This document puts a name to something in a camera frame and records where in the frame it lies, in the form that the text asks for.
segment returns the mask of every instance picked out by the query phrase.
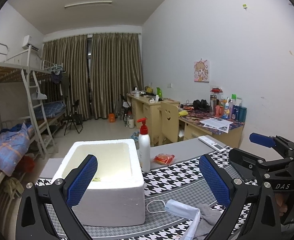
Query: brown striped curtain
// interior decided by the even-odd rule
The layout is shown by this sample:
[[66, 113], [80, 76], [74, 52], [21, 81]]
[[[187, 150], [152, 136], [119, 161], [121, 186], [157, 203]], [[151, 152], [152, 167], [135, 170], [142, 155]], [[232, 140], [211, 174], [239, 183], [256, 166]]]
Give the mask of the brown striped curtain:
[[90, 87], [94, 118], [116, 113], [120, 94], [143, 88], [138, 34], [93, 34]]
[[[79, 114], [90, 118], [88, 99], [87, 35], [62, 38], [45, 42], [43, 59], [61, 65], [68, 73], [71, 87], [67, 99], [68, 109], [79, 99]], [[60, 87], [50, 81], [43, 82], [42, 92], [49, 102], [62, 100]]]

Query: plaid blanket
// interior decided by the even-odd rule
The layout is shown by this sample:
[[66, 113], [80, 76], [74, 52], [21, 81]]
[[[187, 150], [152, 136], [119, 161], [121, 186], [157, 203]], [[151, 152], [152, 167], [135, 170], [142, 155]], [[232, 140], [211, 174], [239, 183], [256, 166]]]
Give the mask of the plaid blanket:
[[0, 134], [0, 170], [11, 176], [16, 165], [26, 154], [29, 147], [28, 129], [25, 124], [18, 132]]
[[[56, 114], [61, 113], [66, 109], [66, 105], [63, 101], [60, 102], [51, 102], [44, 104], [44, 110], [46, 118], [55, 118]], [[41, 111], [41, 106], [35, 108], [35, 116], [37, 120], [43, 120], [43, 113]]]

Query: floor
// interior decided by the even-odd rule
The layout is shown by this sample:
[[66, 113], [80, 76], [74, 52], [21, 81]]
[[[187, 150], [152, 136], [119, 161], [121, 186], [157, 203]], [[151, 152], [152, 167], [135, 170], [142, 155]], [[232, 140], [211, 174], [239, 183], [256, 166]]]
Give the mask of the floor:
[[[133, 132], [138, 131], [137, 128], [130, 129], [125, 127], [122, 120], [117, 120], [115, 123], [109, 123], [108, 120], [88, 120], [83, 123], [84, 129], [78, 134], [74, 127], [67, 130], [64, 136], [64, 129], [59, 130], [55, 136], [55, 143], [58, 146], [58, 153], [51, 154], [49, 158], [63, 158], [68, 153], [71, 146], [77, 141], [98, 141], [98, 140], [115, 140], [130, 138]], [[48, 159], [43, 160], [38, 158], [36, 167], [31, 174], [25, 176], [23, 185], [32, 181], [35, 182], [46, 165]], [[8, 230], [5, 232], [5, 238], [15, 240], [15, 228], [20, 199], [17, 199], [10, 210], [7, 223]]]

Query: ceiling light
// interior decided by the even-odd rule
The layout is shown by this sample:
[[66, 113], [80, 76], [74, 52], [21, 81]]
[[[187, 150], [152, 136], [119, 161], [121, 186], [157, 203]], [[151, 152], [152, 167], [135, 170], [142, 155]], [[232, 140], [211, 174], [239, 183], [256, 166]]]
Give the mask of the ceiling light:
[[91, 2], [71, 3], [71, 4], [66, 4], [65, 9], [70, 7], [83, 6], [83, 5], [112, 5], [112, 1], [91, 1]]

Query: white foam box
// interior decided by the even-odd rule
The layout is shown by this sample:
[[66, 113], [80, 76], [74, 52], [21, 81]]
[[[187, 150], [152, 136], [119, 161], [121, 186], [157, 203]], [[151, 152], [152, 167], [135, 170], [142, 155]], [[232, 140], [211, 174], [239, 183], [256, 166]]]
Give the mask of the white foam box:
[[72, 209], [83, 225], [123, 227], [145, 222], [144, 180], [133, 139], [76, 142], [52, 183], [66, 178], [87, 155], [98, 160], [95, 178]]

